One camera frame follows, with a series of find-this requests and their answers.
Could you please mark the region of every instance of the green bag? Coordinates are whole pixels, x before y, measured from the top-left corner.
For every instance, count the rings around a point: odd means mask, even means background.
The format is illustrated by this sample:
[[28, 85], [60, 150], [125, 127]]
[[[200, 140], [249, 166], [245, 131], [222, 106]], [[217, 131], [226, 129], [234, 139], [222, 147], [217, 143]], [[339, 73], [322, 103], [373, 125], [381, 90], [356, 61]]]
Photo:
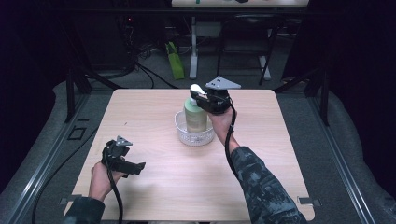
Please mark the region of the green bag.
[[175, 44], [173, 42], [168, 42], [166, 45], [166, 51], [168, 53], [169, 63], [172, 67], [172, 72], [175, 79], [184, 78], [184, 68], [183, 63], [178, 57]]

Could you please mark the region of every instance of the white plastic basket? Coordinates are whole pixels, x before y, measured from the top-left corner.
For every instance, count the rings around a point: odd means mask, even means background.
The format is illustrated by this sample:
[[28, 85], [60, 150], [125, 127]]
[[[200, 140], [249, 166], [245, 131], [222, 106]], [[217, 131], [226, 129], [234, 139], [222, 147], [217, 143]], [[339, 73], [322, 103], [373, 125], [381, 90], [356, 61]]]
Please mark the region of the white plastic basket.
[[187, 132], [186, 115], [183, 111], [175, 114], [175, 124], [177, 127], [177, 134], [180, 141], [187, 146], [199, 147], [210, 143], [215, 137], [212, 122], [207, 119], [206, 131], [201, 133]]

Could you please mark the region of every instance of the camouflage sleeve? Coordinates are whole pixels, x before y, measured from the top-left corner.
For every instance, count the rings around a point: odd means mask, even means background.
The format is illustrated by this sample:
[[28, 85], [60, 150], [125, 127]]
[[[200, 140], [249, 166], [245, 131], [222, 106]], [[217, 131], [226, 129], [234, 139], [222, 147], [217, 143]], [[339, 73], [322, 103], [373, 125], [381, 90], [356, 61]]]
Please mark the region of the camouflage sleeve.
[[237, 148], [231, 158], [251, 223], [306, 223], [279, 180], [250, 148]]

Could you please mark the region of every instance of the wooden table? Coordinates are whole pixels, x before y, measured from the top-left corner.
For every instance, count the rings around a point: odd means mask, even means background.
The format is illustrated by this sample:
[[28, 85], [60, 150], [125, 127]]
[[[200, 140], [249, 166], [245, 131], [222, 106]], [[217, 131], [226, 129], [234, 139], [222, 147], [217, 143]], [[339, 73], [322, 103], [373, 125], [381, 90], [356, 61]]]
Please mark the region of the wooden table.
[[[196, 0], [172, 0], [172, 7], [247, 7], [247, 8], [306, 8], [309, 0], [249, 0], [246, 3], [238, 3], [234, 0], [200, 0], [197, 4]], [[191, 18], [191, 63], [190, 63], [190, 79], [196, 79], [198, 70], [198, 50], [196, 44], [196, 20]], [[260, 57], [260, 64], [265, 65], [265, 57]], [[269, 71], [265, 71], [264, 78], [270, 80]]]
[[[264, 160], [296, 203], [297, 197], [309, 197], [275, 94], [229, 93], [238, 111], [236, 139]], [[189, 96], [188, 90], [114, 91], [73, 194], [88, 195], [91, 168], [101, 160], [106, 142], [121, 135], [134, 144], [125, 159], [147, 163], [140, 175], [118, 184], [124, 220], [249, 220], [243, 191], [219, 139], [202, 147], [188, 147], [178, 139], [174, 117]], [[113, 192], [105, 204], [103, 220], [118, 219]], [[314, 218], [311, 206], [297, 205], [308, 220]]]

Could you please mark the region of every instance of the person's left hand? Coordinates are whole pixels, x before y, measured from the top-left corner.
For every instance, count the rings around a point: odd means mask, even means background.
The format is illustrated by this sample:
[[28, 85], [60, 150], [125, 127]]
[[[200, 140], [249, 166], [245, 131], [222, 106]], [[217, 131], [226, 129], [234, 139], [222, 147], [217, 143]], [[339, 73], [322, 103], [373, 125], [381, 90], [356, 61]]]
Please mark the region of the person's left hand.
[[[103, 202], [107, 194], [111, 191], [110, 180], [107, 176], [107, 168], [101, 163], [97, 162], [91, 169], [91, 184], [88, 197], [94, 198]], [[122, 172], [112, 171], [114, 182], [117, 182], [125, 174]]]

